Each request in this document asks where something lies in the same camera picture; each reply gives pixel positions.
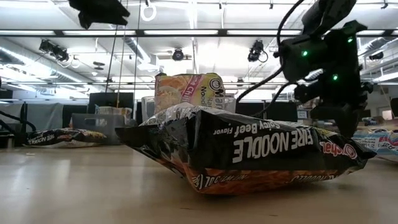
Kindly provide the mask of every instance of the black noodle package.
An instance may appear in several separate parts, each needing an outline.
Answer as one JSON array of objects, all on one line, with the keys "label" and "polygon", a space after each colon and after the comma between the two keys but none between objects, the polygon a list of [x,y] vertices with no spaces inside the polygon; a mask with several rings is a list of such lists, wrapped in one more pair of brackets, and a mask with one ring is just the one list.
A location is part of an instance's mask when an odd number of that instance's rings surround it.
[{"label": "black noodle package", "polygon": [[185,177],[199,193],[237,195],[334,179],[376,154],[343,136],[187,103],[136,128],[122,142]]},{"label": "black noodle package", "polygon": [[27,133],[25,145],[29,147],[73,148],[91,147],[104,143],[106,136],[83,129],[54,129]]}]

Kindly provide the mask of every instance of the desk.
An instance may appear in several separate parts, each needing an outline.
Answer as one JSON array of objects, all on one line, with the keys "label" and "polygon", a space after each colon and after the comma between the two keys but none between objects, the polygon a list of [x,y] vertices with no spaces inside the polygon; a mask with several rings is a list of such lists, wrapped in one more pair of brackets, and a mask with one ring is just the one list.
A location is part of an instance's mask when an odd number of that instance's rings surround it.
[{"label": "desk", "polygon": [[336,180],[206,197],[125,146],[0,152],[0,223],[396,223],[398,165]]}]

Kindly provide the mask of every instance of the ceiling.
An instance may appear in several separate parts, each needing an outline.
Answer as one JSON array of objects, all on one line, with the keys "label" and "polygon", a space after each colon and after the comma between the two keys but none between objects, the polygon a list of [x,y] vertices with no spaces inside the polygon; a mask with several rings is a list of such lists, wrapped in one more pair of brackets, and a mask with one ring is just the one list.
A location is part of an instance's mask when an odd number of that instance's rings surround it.
[{"label": "ceiling", "polygon": [[[188,1],[171,0],[155,1],[157,14],[151,21],[139,17],[140,9],[145,7],[144,1],[123,1],[131,12],[128,18],[128,29],[276,29],[279,22],[295,1],[273,0],[270,9],[269,1],[222,0],[223,9],[219,8],[220,0],[197,0],[196,4]],[[336,27],[356,19],[370,29],[395,29],[398,27],[398,1],[388,1],[390,6],[380,9],[383,0],[357,0],[351,14]],[[300,18],[309,8],[312,1],[305,1],[290,17],[285,29],[301,29]],[[150,9],[144,14],[149,17]],[[0,0],[0,29],[81,29],[78,11],[68,6],[66,0]],[[93,24],[90,29],[111,29],[107,24]],[[76,60],[69,65],[64,73],[72,72],[77,79],[103,82],[110,77],[132,77],[137,81],[150,82],[157,72],[141,70],[136,67],[134,52],[121,38],[40,38],[40,37],[3,37],[19,46],[15,53],[26,55],[36,63],[42,63],[51,69],[63,69],[69,63],[57,64],[49,55],[42,55],[39,45],[43,39],[51,41],[68,50],[71,58]],[[261,39],[270,53],[266,63],[249,63],[247,60],[250,47],[255,40]],[[372,39],[361,41],[364,45]],[[193,43],[197,45],[195,60],[198,72],[215,72],[226,82],[246,77],[247,81],[256,82],[270,75],[279,62],[271,57],[275,50],[274,38],[256,37],[197,37],[193,42],[190,37],[140,37],[136,39],[147,55],[156,55],[158,65],[164,67],[169,75],[193,72],[193,60],[174,62],[170,53],[181,48],[184,54],[193,55]],[[102,62],[104,70],[95,70],[93,62]]]}]

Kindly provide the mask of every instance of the table surface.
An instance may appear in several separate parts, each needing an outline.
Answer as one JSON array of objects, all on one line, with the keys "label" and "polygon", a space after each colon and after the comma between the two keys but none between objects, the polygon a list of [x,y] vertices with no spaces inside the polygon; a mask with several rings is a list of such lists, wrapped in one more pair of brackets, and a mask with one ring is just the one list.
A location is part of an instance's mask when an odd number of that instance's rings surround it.
[{"label": "table surface", "polygon": [[396,223],[398,164],[237,197],[196,193],[127,147],[0,152],[0,223]]}]

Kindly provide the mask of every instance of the fire noodle package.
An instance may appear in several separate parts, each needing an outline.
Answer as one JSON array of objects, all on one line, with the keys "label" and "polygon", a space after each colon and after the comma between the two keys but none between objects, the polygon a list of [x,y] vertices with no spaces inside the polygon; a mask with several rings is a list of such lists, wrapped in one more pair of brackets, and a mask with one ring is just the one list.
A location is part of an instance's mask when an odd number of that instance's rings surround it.
[{"label": "fire noodle package", "polygon": [[156,76],[155,113],[179,103],[225,109],[223,80],[215,73]]},{"label": "fire noodle package", "polygon": [[362,169],[376,155],[323,129],[188,104],[116,132],[124,144],[203,194],[238,195],[330,180]]}]

